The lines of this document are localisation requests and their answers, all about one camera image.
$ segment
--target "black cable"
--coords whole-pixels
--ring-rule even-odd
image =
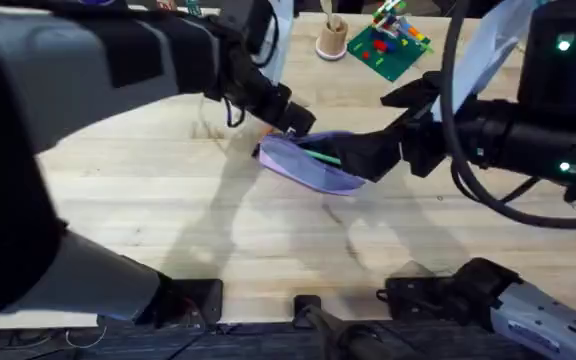
[[[507,204],[507,203],[517,199],[518,197],[525,194],[528,190],[532,189],[533,186],[537,185],[537,183],[540,180],[541,179],[539,179],[538,177],[534,177],[534,176],[526,179],[526,181],[521,183],[521,185],[517,186],[517,188],[515,190],[511,191],[508,195],[502,197],[499,201],[501,201],[504,204]]]
[[[244,324],[236,324],[228,329],[223,329],[223,326],[217,325],[214,331],[215,336],[231,336],[231,337],[247,337],[247,336],[273,336],[273,335],[295,335],[301,334],[304,331],[312,331],[312,329],[295,329],[295,330],[284,330],[284,331],[256,331],[256,332],[237,332],[237,329],[240,329],[244,326]]]
[[[204,331],[203,333],[195,336],[192,340],[188,341],[187,343],[185,343],[182,347],[180,347],[179,349],[175,350],[174,353],[172,353],[170,356],[168,356],[166,358],[166,360],[172,360],[174,358],[176,358],[177,356],[179,356],[179,354],[181,354],[182,352],[186,351],[186,349],[188,349],[189,347],[191,347],[194,343],[196,343],[197,341],[201,340],[204,336],[206,336],[207,334],[209,334],[208,331]]]
[[[13,331],[8,339],[8,344],[1,346],[0,351],[28,350],[36,348],[37,346],[43,345],[54,339],[57,334],[61,332],[61,329],[47,329],[30,339],[21,339],[19,337],[19,332],[20,331],[18,330]]]
[[[377,290],[376,294],[377,296],[377,300],[385,302],[386,304],[388,304],[388,293],[386,292],[386,289],[379,289]],[[415,299],[414,297],[410,297],[410,296],[406,296],[404,294],[399,294],[398,297],[400,297],[403,300],[406,300],[410,303],[413,303],[415,305],[418,305],[420,308],[427,310],[431,313],[437,313],[439,311],[441,311],[441,307],[431,304],[427,301],[423,301],[423,300],[419,300],[419,299]]]
[[[239,109],[240,113],[239,113],[239,119],[237,119],[236,123],[232,122],[232,107],[230,105],[230,100],[228,100],[228,98],[224,97],[224,103],[226,104],[226,112],[228,113],[226,116],[226,125],[229,128],[236,128],[239,125],[241,125],[244,120],[246,119],[246,110],[244,109]]]
[[[473,195],[470,192],[470,190],[467,189],[466,186],[464,186],[464,183],[461,181],[461,177],[459,177],[457,164],[454,161],[450,163],[450,176],[452,177],[452,182],[455,184],[455,186],[463,196],[467,197],[468,199],[474,202],[479,202],[479,199],[477,199],[475,195]]]
[[[379,326],[380,328],[382,328],[385,332],[389,333],[393,338],[401,341],[404,345],[408,346],[413,352],[420,354],[422,356],[426,355],[425,352],[423,352],[421,349],[419,349],[417,346],[415,346],[413,343],[411,343],[410,341],[408,341],[408,339],[406,339],[405,337],[403,337],[401,334],[399,334],[398,332],[396,332],[395,330],[387,327],[386,325],[382,324],[381,321],[373,321],[373,323],[377,326]]]
[[[501,201],[495,199],[481,183],[477,180],[472,169],[468,165],[466,155],[459,142],[457,135],[457,128],[453,117],[453,96],[452,96],[452,83],[453,73],[455,67],[455,55],[457,52],[457,42],[461,26],[468,11],[469,0],[457,0],[455,11],[448,26],[448,34],[446,35],[446,43],[444,46],[444,53],[441,59],[441,73],[442,85],[440,96],[441,107],[441,121],[443,124],[444,137],[448,150],[453,156],[455,166],[458,173],[466,183],[467,187],[472,191],[473,195],[480,200],[481,203],[488,206],[497,213],[506,216],[514,221],[522,224],[554,228],[554,229],[576,229],[576,218],[552,218],[515,210]]]
[[[32,356],[32,357],[29,357],[29,358],[26,358],[26,359],[24,359],[24,360],[36,360],[36,359],[41,359],[41,358],[45,358],[46,356],[50,356],[50,355],[53,355],[53,354],[56,354],[56,353],[59,353],[59,352],[64,352],[64,351],[69,351],[69,350],[70,350],[70,351],[77,351],[77,349],[70,349],[70,348],[69,348],[69,349],[57,349],[57,350],[52,350],[52,351],[45,352],[45,353],[43,353],[43,354],[39,354],[39,355],[35,355],[35,356]]]
[[[461,180],[461,177],[459,176],[459,171],[457,170],[457,166],[454,161],[450,164],[450,176],[452,177],[452,182],[455,183],[457,189],[459,189],[459,191],[465,197],[469,198],[472,201],[480,202],[479,199],[477,199],[475,195],[473,195],[470,192],[470,190],[467,189],[466,186],[464,185],[463,181]],[[528,178],[526,181],[521,183],[521,185],[519,185],[515,190],[511,191],[508,195],[504,196],[499,201],[501,201],[504,204],[507,204],[517,199],[518,197],[525,194],[528,190],[532,189],[540,180],[541,179],[534,176]]]
[[[275,31],[272,35],[272,45],[270,47],[270,52],[268,53],[266,60],[263,62],[257,63],[254,60],[252,61],[252,63],[255,64],[255,66],[258,68],[265,68],[268,66],[268,64],[270,64],[272,57],[275,56],[275,51],[277,51],[277,45],[279,44],[279,19],[277,19],[277,13],[275,13],[274,8],[272,8],[272,18],[275,21]]]

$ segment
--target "green marker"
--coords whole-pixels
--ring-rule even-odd
[[[332,156],[320,154],[320,153],[318,153],[316,151],[312,151],[312,150],[304,150],[304,151],[306,152],[306,154],[314,157],[315,159],[327,161],[331,164],[341,165],[341,160],[334,158]]]

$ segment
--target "wooden tabletop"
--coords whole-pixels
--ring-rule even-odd
[[[370,21],[344,18],[349,36]],[[296,19],[283,77],[316,115],[314,132],[382,128],[402,111],[381,107],[379,98],[440,68],[448,19],[410,18],[436,53],[394,85],[352,56],[319,59],[314,47],[324,19]],[[462,43],[476,26],[466,21]],[[483,96],[514,99],[521,60],[513,52]],[[251,159],[260,128],[250,119],[227,129],[222,104],[181,96],[104,120],[39,158],[58,212],[74,231],[173,278],[221,278],[224,322],[289,320],[297,294],[320,295],[326,310],[345,319],[386,318],[374,293],[387,277],[414,274],[415,264],[447,275],[475,256],[520,272],[576,308],[575,231],[506,220],[464,198],[445,163],[426,179],[401,163],[355,197],[322,195]],[[503,171],[479,174],[495,194],[522,180]],[[515,205],[576,216],[561,195],[540,184]],[[32,324],[23,325],[94,323],[60,316],[30,316]]]

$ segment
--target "green lego baseplate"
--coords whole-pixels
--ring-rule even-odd
[[[371,32],[372,26],[368,26],[354,39],[350,40],[348,52],[389,81],[397,80],[427,51],[426,47],[417,45],[410,39],[406,39],[407,44],[404,45],[402,39],[405,39],[405,37],[402,36],[402,39],[390,39],[395,45],[394,51],[379,53],[373,46],[374,39],[370,36]],[[425,38],[421,43],[428,45],[430,44],[430,39]],[[364,53],[368,53],[367,58],[364,58]]]

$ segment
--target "purple fabric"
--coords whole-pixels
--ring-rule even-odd
[[[297,144],[320,141],[325,137],[346,132],[325,132],[292,139],[284,135],[268,135],[259,146],[259,161],[314,190],[334,195],[353,195],[365,180],[334,166],[312,158]]]

